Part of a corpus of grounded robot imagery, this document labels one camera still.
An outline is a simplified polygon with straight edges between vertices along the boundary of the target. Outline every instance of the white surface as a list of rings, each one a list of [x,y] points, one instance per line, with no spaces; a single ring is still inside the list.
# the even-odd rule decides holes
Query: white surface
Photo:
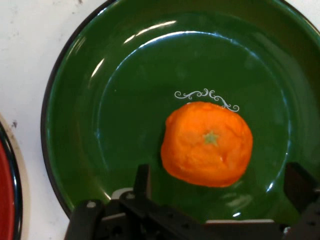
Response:
[[[77,26],[103,2],[0,3],[0,118],[7,123],[22,178],[23,240],[62,240],[67,229],[68,219],[51,188],[43,161],[41,107],[61,49]],[[320,0],[288,2],[320,29]]]

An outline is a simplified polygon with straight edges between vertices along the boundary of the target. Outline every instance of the mandarin orange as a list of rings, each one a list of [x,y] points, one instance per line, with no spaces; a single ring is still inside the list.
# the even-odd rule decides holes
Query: mandarin orange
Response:
[[[246,171],[252,133],[240,115],[209,102],[192,102],[165,122],[161,158],[166,171],[190,184],[227,187]]]

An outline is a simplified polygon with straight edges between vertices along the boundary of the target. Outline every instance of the green enamel plate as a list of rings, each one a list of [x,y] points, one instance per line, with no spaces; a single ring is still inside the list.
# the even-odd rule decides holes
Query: green enamel plate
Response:
[[[250,164],[230,187],[188,184],[162,166],[165,120],[192,101],[237,112],[252,131]],[[152,199],[201,222],[294,223],[285,164],[320,180],[320,34],[281,0],[107,1],[53,68],[41,137],[68,216],[82,200],[107,203],[150,164]]]

